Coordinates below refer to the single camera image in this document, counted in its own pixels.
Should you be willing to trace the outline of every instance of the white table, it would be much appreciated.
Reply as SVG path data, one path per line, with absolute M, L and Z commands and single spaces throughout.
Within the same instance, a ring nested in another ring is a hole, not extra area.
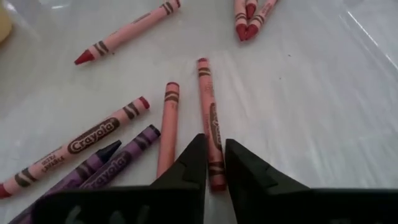
M 231 0 L 182 0 L 178 13 L 103 60 L 83 50 L 160 0 L 8 0 L 0 45 L 0 180 L 143 95 L 150 112 L 35 187 L 0 201 L 6 223 L 96 149 L 160 128 L 165 84 L 180 84 L 177 155 L 203 132 L 195 60 L 209 57 L 223 141 L 235 138 L 310 187 L 397 187 L 395 0 L 280 0 L 240 44 Z M 156 144 L 112 185 L 155 179 Z M 205 223 L 235 223 L 228 194 L 206 195 Z

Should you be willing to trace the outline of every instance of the crayon pile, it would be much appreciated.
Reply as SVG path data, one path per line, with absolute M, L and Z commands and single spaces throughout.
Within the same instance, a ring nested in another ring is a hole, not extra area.
M 235 26 L 241 41 L 253 38 L 267 20 L 277 0 L 267 0 L 256 13 L 257 0 L 235 0 Z M 159 8 L 148 12 L 132 23 L 120 28 L 110 36 L 86 49 L 76 60 L 79 65 L 94 61 L 116 50 L 122 43 L 132 39 L 147 28 L 158 23 L 180 8 L 179 0 L 170 0 Z M 226 190 L 225 165 L 218 124 L 214 87 L 209 61 L 201 58 L 197 61 L 203 130 L 208 146 L 208 176 L 213 192 Z M 127 143 L 113 157 L 122 144 L 116 141 L 104 149 L 98 150 L 76 169 L 71 171 L 59 183 L 42 197 L 66 189 L 98 189 L 108 185 L 122 170 L 160 138 L 159 160 L 156 176 L 159 178 L 175 161 L 177 141 L 178 102 L 180 99 L 178 83 L 166 84 L 161 132 L 153 125 L 148 126 L 131 142 Z M 23 169 L 0 184 L 0 199 L 11 197 L 44 178 L 51 170 L 77 157 L 101 139 L 128 124 L 135 117 L 149 109 L 148 101 L 142 96 L 130 102 L 120 110 L 102 120 L 70 142 L 61 145 L 31 166 Z M 10 223 L 31 223 L 32 205 L 22 211 Z
M 257 0 L 235 0 L 235 29 L 240 41 L 250 40 L 257 35 L 268 20 L 271 10 L 278 0 L 266 0 L 256 14 Z

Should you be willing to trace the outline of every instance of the purple crayon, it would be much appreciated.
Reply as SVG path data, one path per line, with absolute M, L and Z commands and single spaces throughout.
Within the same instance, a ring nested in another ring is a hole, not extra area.
M 44 193 L 40 198 L 58 192 L 60 190 L 66 189 L 76 189 L 85 180 L 91 177 L 97 170 L 106 164 L 111 156 L 116 152 L 118 147 L 122 144 L 121 141 L 116 142 L 106 146 L 103 149 L 98 150 L 96 153 L 91 155 L 87 160 L 82 162 L 76 169 L 70 172 L 66 177 L 64 177 L 60 182 L 55 184 L 50 190 Z M 26 224 L 32 223 L 30 213 L 33 209 L 33 204 L 29 205 L 25 210 L 23 210 L 18 216 L 16 216 L 8 224 Z
M 86 182 L 81 189 L 98 189 L 111 182 L 130 162 L 137 159 L 160 136 L 160 131 L 149 125 L 137 137 L 121 149 L 121 152 L 108 161 Z

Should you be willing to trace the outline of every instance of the yellow object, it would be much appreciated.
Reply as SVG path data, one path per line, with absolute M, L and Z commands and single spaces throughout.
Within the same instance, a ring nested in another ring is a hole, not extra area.
M 8 36 L 11 31 L 11 20 L 7 14 L 7 11 L 2 5 L 0 0 L 0 43 Z

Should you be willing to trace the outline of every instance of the crayon tip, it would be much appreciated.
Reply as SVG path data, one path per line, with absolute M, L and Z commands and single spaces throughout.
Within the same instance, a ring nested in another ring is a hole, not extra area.
M 145 106 L 145 109 L 149 108 L 149 103 L 143 96 L 140 97 L 139 100 L 141 100 L 142 104 Z
M 169 82 L 167 85 L 176 85 L 176 86 L 180 87 L 180 85 L 176 82 Z
M 246 14 L 248 19 L 251 19 L 254 15 L 254 12 L 256 11 L 256 5 L 253 3 L 250 3 L 246 6 Z
M 207 58 L 200 58 L 198 62 L 207 62 Z
M 246 25 L 239 24 L 236 26 L 236 32 L 238 33 L 239 40 L 244 41 L 246 38 Z
M 160 131 L 159 131 L 159 129 L 157 129 L 153 124 L 149 125 L 148 128 L 151 128 L 151 129 L 156 133 L 156 135 L 157 135 L 158 137 L 160 136 Z
M 76 60 L 75 65 L 79 65 L 81 63 L 85 63 L 88 61 L 94 60 L 94 56 L 91 54 L 89 50 L 85 50 Z
M 259 29 L 256 27 L 256 25 L 251 24 L 248 27 L 248 32 L 246 33 L 246 40 L 251 39 L 254 37 L 257 33 L 259 32 Z
M 98 150 L 96 154 L 103 163 L 106 163 L 121 144 L 122 142 L 120 140 L 117 140 L 116 142 L 106 146 L 105 148 Z
M 226 190 L 226 185 L 225 184 L 221 184 L 221 185 L 212 185 L 211 186 L 211 190 L 213 192 L 223 192 Z
M 0 184 L 0 199 L 8 198 L 11 194 L 6 191 L 3 184 Z

